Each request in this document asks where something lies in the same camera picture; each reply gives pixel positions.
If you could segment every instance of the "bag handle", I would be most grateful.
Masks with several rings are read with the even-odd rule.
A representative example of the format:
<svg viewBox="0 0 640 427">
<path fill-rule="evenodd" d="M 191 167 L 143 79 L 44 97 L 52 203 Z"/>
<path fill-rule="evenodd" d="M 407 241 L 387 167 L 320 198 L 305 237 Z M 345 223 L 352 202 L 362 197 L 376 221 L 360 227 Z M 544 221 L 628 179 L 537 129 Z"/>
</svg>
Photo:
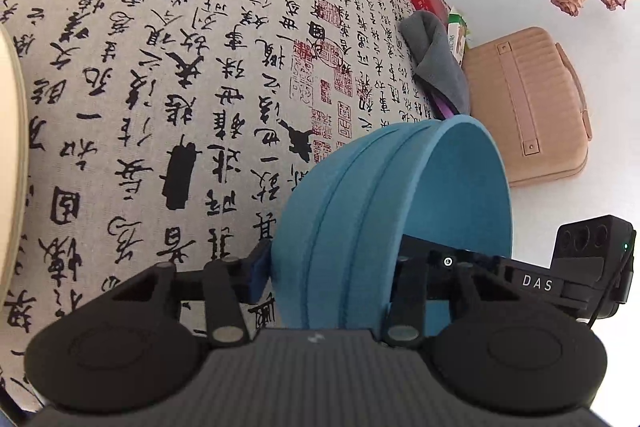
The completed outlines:
<svg viewBox="0 0 640 427">
<path fill-rule="evenodd" d="M 571 73 L 571 77 L 574 80 L 575 89 L 577 89 L 578 97 L 580 98 L 580 113 L 582 114 L 582 124 L 584 125 L 584 130 L 587 133 L 587 139 L 591 141 L 591 138 L 593 138 L 593 130 L 591 129 L 591 120 L 589 118 L 589 109 L 587 108 L 587 99 L 584 97 L 584 91 L 582 90 L 580 78 L 578 78 L 578 73 L 576 73 L 574 65 L 572 65 L 569 57 L 566 56 L 566 53 L 564 52 L 564 49 L 562 49 L 562 46 L 559 44 L 559 42 L 556 43 L 556 49 L 558 50 L 558 54 L 562 59 L 562 63 L 564 64 L 565 68 L 569 70 L 569 73 Z"/>
</svg>

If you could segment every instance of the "camera lens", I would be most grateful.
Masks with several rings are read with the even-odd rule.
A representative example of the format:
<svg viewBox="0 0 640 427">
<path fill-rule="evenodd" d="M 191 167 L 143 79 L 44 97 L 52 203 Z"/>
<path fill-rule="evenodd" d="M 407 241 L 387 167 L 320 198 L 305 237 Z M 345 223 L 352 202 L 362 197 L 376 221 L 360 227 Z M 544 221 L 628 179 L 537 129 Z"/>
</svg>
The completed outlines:
<svg viewBox="0 0 640 427">
<path fill-rule="evenodd" d="M 560 234 L 560 250 L 567 250 L 571 245 L 571 232 L 564 230 Z"/>
<path fill-rule="evenodd" d="M 574 247 L 577 251 L 582 251 L 589 242 L 589 229 L 582 227 L 575 236 Z"/>
<path fill-rule="evenodd" d="M 593 242 L 595 243 L 596 247 L 599 248 L 605 244 L 607 237 L 609 237 L 609 230 L 607 230 L 607 227 L 605 227 L 605 225 L 600 225 L 596 229 L 596 237 L 594 238 Z"/>
</svg>

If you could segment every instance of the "beige bag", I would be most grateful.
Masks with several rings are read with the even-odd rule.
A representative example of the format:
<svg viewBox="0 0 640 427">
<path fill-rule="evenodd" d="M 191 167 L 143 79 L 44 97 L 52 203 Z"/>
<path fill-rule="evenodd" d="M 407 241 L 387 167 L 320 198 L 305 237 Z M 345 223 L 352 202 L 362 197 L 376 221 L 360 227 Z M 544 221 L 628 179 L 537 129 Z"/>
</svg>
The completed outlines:
<svg viewBox="0 0 640 427">
<path fill-rule="evenodd" d="M 591 124 L 580 80 L 560 44 L 528 28 L 465 52 L 471 116 L 497 143 L 511 187 L 578 174 Z"/>
</svg>

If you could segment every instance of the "screw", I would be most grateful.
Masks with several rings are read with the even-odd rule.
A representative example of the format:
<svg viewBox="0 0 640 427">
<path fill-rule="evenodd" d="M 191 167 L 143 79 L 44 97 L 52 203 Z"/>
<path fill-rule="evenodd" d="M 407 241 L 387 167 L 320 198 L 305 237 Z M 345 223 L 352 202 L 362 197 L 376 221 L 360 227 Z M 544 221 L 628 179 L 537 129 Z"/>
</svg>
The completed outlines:
<svg viewBox="0 0 640 427">
<path fill-rule="evenodd" d="M 242 340 L 244 331 L 236 326 L 221 326 L 213 330 L 211 336 L 215 341 L 232 344 Z"/>
<path fill-rule="evenodd" d="M 396 342 L 411 342 L 418 338 L 420 333 L 413 326 L 407 326 L 404 324 L 391 326 L 386 330 L 389 338 Z"/>
</svg>

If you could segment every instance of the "logo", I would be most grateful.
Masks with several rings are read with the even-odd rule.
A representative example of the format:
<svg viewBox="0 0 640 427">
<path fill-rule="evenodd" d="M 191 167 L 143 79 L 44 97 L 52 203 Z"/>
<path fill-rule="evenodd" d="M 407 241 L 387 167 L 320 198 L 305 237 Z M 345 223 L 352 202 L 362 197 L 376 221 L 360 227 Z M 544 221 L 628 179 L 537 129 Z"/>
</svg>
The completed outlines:
<svg viewBox="0 0 640 427">
<path fill-rule="evenodd" d="M 322 333 L 316 333 L 312 337 L 306 338 L 310 343 L 317 344 L 318 342 L 324 341 L 324 335 Z"/>
<path fill-rule="evenodd" d="M 562 293 L 562 286 L 564 285 L 561 279 L 523 270 L 514 270 L 511 282 L 520 286 L 523 290 L 556 296 Z"/>
</svg>

